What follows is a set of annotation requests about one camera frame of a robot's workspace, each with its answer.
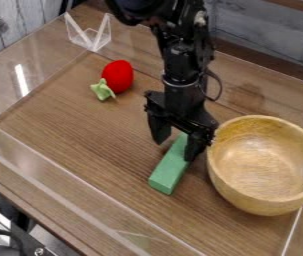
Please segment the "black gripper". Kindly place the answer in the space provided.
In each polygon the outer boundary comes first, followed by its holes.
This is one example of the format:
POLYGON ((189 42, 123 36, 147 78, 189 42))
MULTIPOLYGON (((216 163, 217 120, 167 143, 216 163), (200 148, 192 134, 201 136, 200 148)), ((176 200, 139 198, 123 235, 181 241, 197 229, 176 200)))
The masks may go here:
POLYGON ((207 95, 207 79, 200 78, 185 84, 164 80, 164 91, 148 90, 144 110, 151 136, 160 145, 175 127, 187 134, 184 160, 192 162, 211 145, 217 121, 204 107, 204 101, 215 101, 207 95))

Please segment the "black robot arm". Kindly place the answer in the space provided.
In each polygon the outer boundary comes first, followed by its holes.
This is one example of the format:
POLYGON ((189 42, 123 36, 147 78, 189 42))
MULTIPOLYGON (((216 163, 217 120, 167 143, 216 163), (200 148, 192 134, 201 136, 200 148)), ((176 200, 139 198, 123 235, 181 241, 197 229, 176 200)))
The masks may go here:
POLYGON ((177 128, 187 134, 184 160, 211 145, 217 122, 204 109, 208 69, 215 46, 208 34, 204 0, 104 0, 115 18, 128 26, 147 24, 163 59, 163 91, 147 91, 144 106, 152 139, 163 143, 177 128))

